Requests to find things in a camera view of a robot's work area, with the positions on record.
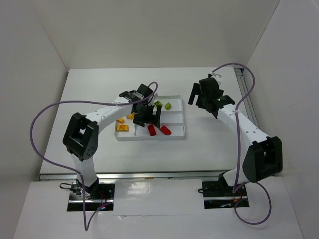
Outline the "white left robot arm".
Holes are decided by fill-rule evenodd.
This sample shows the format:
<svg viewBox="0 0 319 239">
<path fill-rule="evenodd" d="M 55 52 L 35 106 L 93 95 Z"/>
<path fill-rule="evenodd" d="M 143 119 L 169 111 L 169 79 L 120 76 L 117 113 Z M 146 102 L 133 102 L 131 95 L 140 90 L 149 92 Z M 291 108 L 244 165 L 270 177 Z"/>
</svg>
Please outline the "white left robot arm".
<svg viewBox="0 0 319 239">
<path fill-rule="evenodd" d="M 140 84 L 136 90 L 120 93 L 114 101 L 87 114 L 74 113 L 69 121 L 63 144 L 71 154 L 79 187 L 92 194 L 99 184 L 94 169 L 93 155 L 98 149 L 99 134 L 110 124 L 130 113 L 135 114 L 133 123 L 160 127 L 161 109 L 153 113 L 151 104 L 156 90 L 150 85 Z"/>
</svg>

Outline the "red rounded lego brick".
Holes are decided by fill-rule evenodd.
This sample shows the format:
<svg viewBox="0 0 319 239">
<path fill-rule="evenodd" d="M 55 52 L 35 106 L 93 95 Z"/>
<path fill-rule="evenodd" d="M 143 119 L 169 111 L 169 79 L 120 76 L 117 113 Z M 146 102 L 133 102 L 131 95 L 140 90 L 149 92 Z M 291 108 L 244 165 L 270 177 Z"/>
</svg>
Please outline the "red rounded lego brick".
<svg viewBox="0 0 319 239">
<path fill-rule="evenodd" d="M 165 136 L 170 136 L 170 135 L 172 135 L 171 130 L 170 130 L 168 127 L 166 127 L 166 126 L 161 127 L 161 128 L 160 128 L 160 131 L 161 131 Z"/>
</svg>

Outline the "small yellow lego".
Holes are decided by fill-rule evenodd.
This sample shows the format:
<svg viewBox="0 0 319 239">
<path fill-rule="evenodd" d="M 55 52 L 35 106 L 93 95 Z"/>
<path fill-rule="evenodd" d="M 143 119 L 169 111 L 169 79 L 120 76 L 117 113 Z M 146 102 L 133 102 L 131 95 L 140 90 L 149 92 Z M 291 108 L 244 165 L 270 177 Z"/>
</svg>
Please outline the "small yellow lego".
<svg viewBox="0 0 319 239">
<path fill-rule="evenodd" d="M 125 121 L 124 121 L 123 118 L 119 118 L 119 119 L 117 119 L 117 122 L 120 123 L 120 124 L 124 124 Z"/>
</svg>

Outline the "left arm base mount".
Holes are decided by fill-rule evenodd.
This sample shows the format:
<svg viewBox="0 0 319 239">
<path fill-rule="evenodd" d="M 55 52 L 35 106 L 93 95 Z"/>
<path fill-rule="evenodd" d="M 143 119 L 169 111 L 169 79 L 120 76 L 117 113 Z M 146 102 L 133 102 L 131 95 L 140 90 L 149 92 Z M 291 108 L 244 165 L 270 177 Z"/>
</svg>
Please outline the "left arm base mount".
<svg viewBox="0 0 319 239">
<path fill-rule="evenodd" d="M 70 192 L 68 199 L 68 212 L 83 210 L 83 192 L 77 184 L 61 183 L 60 189 Z M 114 208 L 114 183 L 99 184 L 92 195 L 86 193 L 86 211 L 95 211 L 98 207 L 101 211 L 112 211 Z"/>
</svg>

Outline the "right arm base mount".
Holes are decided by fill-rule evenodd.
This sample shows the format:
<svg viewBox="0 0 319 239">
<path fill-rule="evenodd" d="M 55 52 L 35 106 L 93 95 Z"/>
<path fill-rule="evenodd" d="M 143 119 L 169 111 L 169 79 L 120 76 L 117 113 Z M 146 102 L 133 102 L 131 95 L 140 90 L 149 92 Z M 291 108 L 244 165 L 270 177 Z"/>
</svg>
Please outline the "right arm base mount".
<svg viewBox="0 0 319 239">
<path fill-rule="evenodd" d="M 221 173 L 216 180 L 203 181 L 198 193 L 203 195 L 205 209 L 225 209 L 237 207 L 250 207 L 245 186 L 236 193 L 233 187 L 228 186 Z"/>
</svg>

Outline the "lime green lego brick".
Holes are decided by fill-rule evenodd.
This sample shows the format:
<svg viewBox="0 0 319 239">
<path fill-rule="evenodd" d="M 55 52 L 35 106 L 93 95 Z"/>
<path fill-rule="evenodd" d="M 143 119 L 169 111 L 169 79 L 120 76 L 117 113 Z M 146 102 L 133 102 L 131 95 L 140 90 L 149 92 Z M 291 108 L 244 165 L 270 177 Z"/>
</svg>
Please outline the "lime green lego brick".
<svg viewBox="0 0 319 239">
<path fill-rule="evenodd" d="M 170 110 L 170 109 L 171 109 L 171 103 L 170 103 L 170 102 L 166 103 L 165 106 L 164 106 L 164 108 L 165 108 L 166 110 Z"/>
</svg>

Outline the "yellow printed lego brick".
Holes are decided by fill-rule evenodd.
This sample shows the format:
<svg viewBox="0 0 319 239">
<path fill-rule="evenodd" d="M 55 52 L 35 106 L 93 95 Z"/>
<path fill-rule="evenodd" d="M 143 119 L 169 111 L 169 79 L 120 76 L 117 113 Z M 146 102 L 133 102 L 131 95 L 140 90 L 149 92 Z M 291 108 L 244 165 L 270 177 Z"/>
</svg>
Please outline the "yellow printed lego brick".
<svg viewBox="0 0 319 239">
<path fill-rule="evenodd" d="M 129 119 L 129 120 L 133 120 L 133 119 L 134 119 L 134 116 L 135 116 L 135 113 L 132 112 L 132 113 L 126 115 L 126 118 Z"/>
</svg>

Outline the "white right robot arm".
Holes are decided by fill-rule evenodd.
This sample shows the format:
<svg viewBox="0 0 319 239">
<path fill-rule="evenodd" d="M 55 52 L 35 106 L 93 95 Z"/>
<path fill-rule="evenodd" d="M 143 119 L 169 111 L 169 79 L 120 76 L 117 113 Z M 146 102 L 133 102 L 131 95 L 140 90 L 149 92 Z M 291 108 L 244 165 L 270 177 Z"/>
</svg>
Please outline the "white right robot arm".
<svg viewBox="0 0 319 239">
<path fill-rule="evenodd" d="M 256 183 L 283 170 L 282 142 L 257 128 L 235 101 L 219 88 L 213 77 L 194 83 L 188 103 L 196 104 L 223 122 L 237 136 L 239 148 L 236 168 L 221 173 L 217 185 L 221 190 L 244 183 Z"/>
</svg>

